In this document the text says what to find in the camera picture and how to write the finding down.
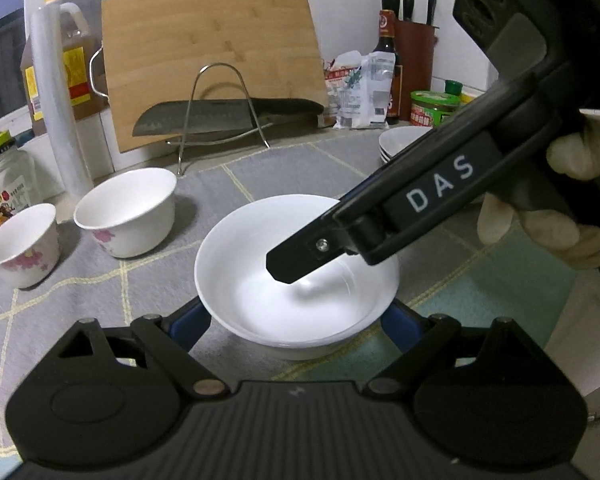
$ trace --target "brown knife holder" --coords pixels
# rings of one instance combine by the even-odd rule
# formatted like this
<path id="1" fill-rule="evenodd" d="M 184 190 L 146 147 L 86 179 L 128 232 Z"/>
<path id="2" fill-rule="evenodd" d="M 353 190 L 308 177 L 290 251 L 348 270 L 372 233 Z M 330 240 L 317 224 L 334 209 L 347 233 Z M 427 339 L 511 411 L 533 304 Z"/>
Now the brown knife holder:
<path id="1" fill-rule="evenodd" d="M 410 119 L 411 92 L 431 88 L 435 44 L 436 27 L 396 20 L 395 46 L 402 60 L 400 119 L 403 121 Z"/>

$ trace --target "glass jar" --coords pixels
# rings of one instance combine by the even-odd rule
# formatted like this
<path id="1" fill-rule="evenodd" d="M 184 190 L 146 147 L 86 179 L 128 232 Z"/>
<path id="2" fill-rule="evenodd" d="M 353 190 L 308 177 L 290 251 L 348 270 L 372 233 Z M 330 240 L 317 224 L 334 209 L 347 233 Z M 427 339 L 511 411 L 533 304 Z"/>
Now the glass jar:
<path id="1" fill-rule="evenodd" d="M 0 132 L 0 226 L 39 202 L 33 159 L 16 147 L 8 130 Z"/>

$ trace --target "tile wall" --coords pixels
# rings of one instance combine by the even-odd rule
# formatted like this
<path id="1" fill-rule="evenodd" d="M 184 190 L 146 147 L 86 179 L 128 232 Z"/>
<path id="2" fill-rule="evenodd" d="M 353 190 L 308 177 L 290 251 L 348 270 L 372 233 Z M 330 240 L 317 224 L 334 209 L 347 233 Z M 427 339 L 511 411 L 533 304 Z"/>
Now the tile wall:
<path id="1" fill-rule="evenodd" d="M 376 45 L 380 0 L 309 0 L 320 51 L 325 59 L 359 50 L 366 54 Z M 452 16 L 454 0 L 438 0 L 434 25 L 439 27 L 433 64 L 433 90 L 443 90 L 445 79 L 485 90 L 489 61 Z M 427 0 L 415 0 L 413 18 L 424 22 Z"/>

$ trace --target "white bowl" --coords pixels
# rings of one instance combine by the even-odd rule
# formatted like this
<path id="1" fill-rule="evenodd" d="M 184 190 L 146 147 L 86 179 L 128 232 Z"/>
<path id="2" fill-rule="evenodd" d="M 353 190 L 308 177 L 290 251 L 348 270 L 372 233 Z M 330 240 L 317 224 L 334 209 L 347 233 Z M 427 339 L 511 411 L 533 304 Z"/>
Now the white bowl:
<path id="1" fill-rule="evenodd" d="M 223 218 L 200 245 L 194 277 L 200 300 L 225 328 L 277 357 L 302 360 L 335 350 L 377 320 L 398 289 L 398 259 L 368 266 L 343 255 L 287 285 L 266 254 L 337 200 L 273 196 Z"/>
<path id="2" fill-rule="evenodd" d="M 75 207 L 74 221 L 111 256 L 138 256 L 171 231 L 176 182 L 162 168 L 127 171 L 88 192 Z"/>
<path id="3" fill-rule="evenodd" d="M 418 140 L 431 129 L 430 126 L 398 126 L 380 134 L 378 143 L 381 152 L 391 158 Z"/>
<path id="4" fill-rule="evenodd" d="M 60 258 L 56 208 L 38 204 L 0 226 L 0 276 L 14 288 L 35 285 Z"/>

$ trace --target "human hand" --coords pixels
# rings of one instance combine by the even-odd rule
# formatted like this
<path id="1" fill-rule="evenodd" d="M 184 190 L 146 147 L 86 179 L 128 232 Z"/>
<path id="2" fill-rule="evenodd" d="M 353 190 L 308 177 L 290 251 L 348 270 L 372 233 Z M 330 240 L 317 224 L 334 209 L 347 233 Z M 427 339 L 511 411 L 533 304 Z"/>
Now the human hand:
<path id="1" fill-rule="evenodd" d="M 546 152 L 549 166 L 577 180 L 600 176 L 600 116 L 587 116 L 584 131 L 559 137 Z M 526 234 L 574 269 L 600 266 L 600 228 L 576 224 L 552 210 L 521 211 L 487 193 L 478 217 L 478 237 L 485 245 L 500 240 L 514 216 Z"/>

